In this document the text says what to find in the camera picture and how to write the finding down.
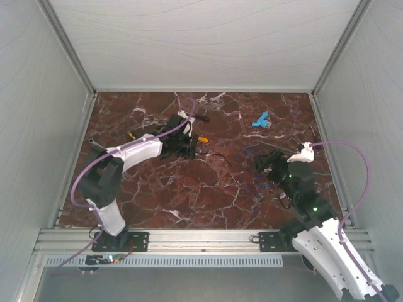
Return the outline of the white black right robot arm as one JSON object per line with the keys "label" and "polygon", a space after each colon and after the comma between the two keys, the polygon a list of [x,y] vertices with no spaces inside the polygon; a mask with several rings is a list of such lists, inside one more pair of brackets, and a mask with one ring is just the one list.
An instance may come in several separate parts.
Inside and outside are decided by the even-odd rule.
{"label": "white black right robot arm", "polygon": [[295,213],[277,232],[258,233],[260,251],[300,252],[340,301],[397,301],[400,294],[396,287],[385,284],[368,267],[332,206],[315,190],[315,175],[309,165],[313,159],[311,149],[293,156],[278,149],[256,156],[256,170],[268,171],[267,179],[278,185],[290,202],[285,208]]}

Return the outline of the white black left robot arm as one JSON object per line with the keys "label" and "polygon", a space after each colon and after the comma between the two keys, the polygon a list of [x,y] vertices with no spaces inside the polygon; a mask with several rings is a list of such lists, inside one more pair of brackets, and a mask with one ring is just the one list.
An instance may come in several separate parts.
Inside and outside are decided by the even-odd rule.
{"label": "white black left robot arm", "polygon": [[184,111],[171,115],[165,125],[140,135],[131,142],[116,147],[94,146],[84,167],[73,184],[71,197],[79,191],[95,212],[99,226],[108,234],[107,243],[123,250],[130,241],[127,227],[117,205],[123,174],[146,160],[172,155],[194,159],[199,136],[193,133],[195,118]]}

